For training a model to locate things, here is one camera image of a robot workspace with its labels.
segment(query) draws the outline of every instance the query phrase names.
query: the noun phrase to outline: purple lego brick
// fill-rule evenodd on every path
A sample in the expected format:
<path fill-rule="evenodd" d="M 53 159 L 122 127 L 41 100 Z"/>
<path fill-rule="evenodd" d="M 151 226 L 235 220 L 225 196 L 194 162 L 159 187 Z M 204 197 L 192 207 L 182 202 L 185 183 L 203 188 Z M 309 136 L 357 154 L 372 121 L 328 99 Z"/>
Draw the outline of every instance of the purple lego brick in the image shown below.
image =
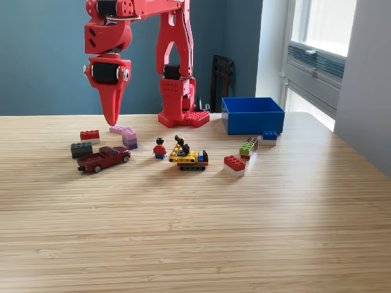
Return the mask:
<path fill-rule="evenodd" d="M 126 139 L 122 137 L 122 142 L 128 145 L 134 145 L 135 143 L 137 143 L 137 139 Z"/>
<path fill-rule="evenodd" d="M 123 130 L 130 129 L 129 127 L 122 127 L 122 126 L 110 126 L 110 132 L 115 134 L 122 134 Z"/>
<path fill-rule="evenodd" d="M 124 146 L 125 148 L 127 148 L 128 150 L 134 150 L 134 149 L 137 148 L 137 144 L 136 144 L 136 143 L 134 143 L 134 144 L 132 144 L 132 145 L 129 145 L 129 144 L 125 143 L 124 141 L 123 141 L 122 143 L 123 143 L 123 146 Z"/>
<path fill-rule="evenodd" d="M 124 139 L 127 139 L 127 140 L 129 140 L 129 139 L 135 139 L 136 138 L 136 133 L 132 130 L 132 129 L 130 129 L 130 128 L 128 128 L 128 129 L 124 129 L 123 131 L 122 131 L 122 138 Z"/>

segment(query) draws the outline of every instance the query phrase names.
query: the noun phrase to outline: blue box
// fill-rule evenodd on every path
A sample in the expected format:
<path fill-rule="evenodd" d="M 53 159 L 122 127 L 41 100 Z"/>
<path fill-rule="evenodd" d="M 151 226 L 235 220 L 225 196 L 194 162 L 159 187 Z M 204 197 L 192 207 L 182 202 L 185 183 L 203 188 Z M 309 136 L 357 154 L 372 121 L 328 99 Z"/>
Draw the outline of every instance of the blue box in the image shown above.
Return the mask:
<path fill-rule="evenodd" d="M 272 98 L 223 98 L 222 121 L 228 134 L 281 133 L 285 112 Z"/>

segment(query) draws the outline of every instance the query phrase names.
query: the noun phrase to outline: green lego brick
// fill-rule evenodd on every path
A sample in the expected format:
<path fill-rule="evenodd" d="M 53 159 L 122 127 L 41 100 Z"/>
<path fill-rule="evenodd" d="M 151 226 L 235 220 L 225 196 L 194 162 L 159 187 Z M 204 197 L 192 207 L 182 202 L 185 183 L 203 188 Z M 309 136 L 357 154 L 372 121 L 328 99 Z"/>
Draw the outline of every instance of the green lego brick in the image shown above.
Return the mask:
<path fill-rule="evenodd" d="M 245 142 L 239 150 L 239 154 L 243 156 L 250 156 L 250 153 L 254 150 L 254 143 Z"/>

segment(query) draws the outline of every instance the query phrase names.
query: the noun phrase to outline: white wall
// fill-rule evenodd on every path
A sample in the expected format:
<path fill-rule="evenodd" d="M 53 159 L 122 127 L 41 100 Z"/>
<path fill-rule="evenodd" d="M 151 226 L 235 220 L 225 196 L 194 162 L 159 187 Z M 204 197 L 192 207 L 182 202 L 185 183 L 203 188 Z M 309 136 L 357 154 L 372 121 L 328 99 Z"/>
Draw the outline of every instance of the white wall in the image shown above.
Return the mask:
<path fill-rule="evenodd" d="M 258 53 L 256 96 L 270 96 L 280 103 L 285 30 L 289 0 L 263 0 Z"/>
<path fill-rule="evenodd" d="M 391 176 L 391 1 L 357 0 L 335 133 Z"/>

